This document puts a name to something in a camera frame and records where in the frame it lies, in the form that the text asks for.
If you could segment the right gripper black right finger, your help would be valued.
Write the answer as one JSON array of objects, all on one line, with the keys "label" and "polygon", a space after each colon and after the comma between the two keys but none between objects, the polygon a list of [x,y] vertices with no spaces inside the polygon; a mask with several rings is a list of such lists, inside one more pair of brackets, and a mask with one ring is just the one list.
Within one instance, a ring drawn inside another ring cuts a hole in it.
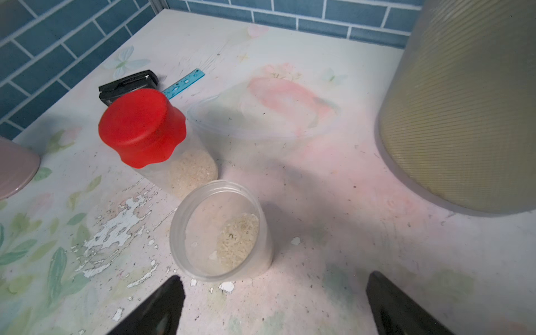
[{"label": "right gripper black right finger", "polygon": [[379,271],[370,273],[366,292],[380,335],[453,335],[453,332]]}]

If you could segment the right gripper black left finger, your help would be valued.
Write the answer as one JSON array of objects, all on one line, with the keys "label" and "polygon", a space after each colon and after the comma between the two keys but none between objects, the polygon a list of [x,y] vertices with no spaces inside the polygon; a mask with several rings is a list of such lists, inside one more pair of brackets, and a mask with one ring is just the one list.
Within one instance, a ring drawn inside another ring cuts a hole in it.
[{"label": "right gripper black left finger", "polygon": [[179,276],[171,276],[108,334],[176,334],[186,298]]}]

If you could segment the clear rice jar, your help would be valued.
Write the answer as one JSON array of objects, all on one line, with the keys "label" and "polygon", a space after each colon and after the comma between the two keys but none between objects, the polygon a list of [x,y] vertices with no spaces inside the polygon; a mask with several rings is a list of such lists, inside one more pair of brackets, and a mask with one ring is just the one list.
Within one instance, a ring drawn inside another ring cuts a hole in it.
[{"label": "clear rice jar", "polygon": [[225,180],[211,181],[181,202],[170,226],[170,250],[181,271],[205,282],[259,276],[274,255],[260,202]]}]

